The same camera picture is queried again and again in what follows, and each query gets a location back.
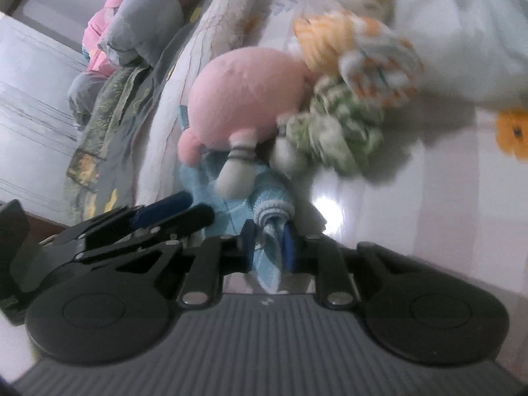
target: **fluffy toy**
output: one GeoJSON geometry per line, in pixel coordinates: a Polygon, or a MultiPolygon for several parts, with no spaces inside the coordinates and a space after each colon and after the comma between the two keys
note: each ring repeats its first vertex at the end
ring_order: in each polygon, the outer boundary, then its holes
{"type": "MultiPolygon", "coordinates": [[[[196,166],[201,149],[229,151],[216,190],[226,199],[245,198],[253,189],[255,147],[277,134],[299,111],[306,84],[314,75],[285,52],[245,47],[212,60],[199,74],[188,98],[189,128],[178,143],[178,156],[196,166]]],[[[304,169],[307,158],[282,136],[271,165],[288,174],[304,169]]]]}
{"type": "Polygon", "coordinates": [[[384,110],[416,92],[418,55],[386,25],[349,12],[298,19],[294,32],[307,66],[323,77],[310,112],[288,120],[289,142],[341,174],[365,169],[383,139],[384,110]]]}

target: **light blue cloth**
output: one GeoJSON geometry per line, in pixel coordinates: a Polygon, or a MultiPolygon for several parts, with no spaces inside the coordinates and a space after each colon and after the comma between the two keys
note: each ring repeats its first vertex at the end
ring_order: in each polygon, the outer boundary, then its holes
{"type": "MultiPolygon", "coordinates": [[[[187,107],[180,106],[179,112],[182,128],[186,129],[187,107]]],[[[287,188],[287,180],[263,162],[255,164],[257,177],[248,199],[227,201],[220,198],[215,182],[227,157],[227,152],[206,151],[197,167],[181,165],[180,182],[192,194],[194,204],[209,204],[215,211],[214,223],[205,228],[204,237],[238,235],[246,220],[257,223],[260,234],[253,274],[267,293],[276,293],[281,282],[283,228],[294,216],[294,198],[287,188]]]]}

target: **pink plush head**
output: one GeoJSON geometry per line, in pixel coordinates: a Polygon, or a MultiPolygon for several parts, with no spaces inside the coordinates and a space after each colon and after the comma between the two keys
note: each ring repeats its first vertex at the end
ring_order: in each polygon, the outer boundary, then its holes
{"type": "Polygon", "coordinates": [[[303,63],[275,49],[245,47],[212,60],[189,94],[193,137],[182,136],[180,158],[194,161],[189,151],[196,145],[230,150],[268,140],[279,116],[298,112],[310,78],[303,63]]]}

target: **pillow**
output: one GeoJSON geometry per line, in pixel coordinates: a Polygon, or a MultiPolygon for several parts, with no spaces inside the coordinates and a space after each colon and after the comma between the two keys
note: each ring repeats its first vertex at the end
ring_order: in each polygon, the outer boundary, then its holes
{"type": "Polygon", "coordinates": [[[182,26],[178,0],[123,0],[98,46],[116,66],[141,57],[154,67],[182,26]]]}

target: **bed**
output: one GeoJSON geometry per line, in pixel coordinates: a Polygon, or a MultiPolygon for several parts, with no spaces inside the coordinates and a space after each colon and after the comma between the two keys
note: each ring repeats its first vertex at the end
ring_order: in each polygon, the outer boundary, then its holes
{"type": "MultiPolygon", "coordinates": [[[[74,219],[150,204],[184,188],[176,158],[182,132],[176,109],[186,104],[200,70],[244,45],[286,50],[292,18],[346,4],[364,15],[384,16],[370,0],[202,0],[189,10],[155,67],[120,68],[100,92],[68,170],[74,219]]],[[[498,109],[523,104],[519,97],[483,108],[418,96],[387,114],[384,147],[366,174],[342,179],[318,169],[295,180],[292,191],[297,224],[305,233],[324,230],[349,247],[373,241],[498,296],[511,316],[498,360],[526,381],[528,165],[497,144],[499,136],[510,134],[500,132],[497,120],[507,116],[498,109]]],[[[269,291],[252,275],[228,276],[224,289],[269,291]]],[[[303,276],[283,275],[275,286],[276,292],[311,290],[313,282],[303,276]]]]}

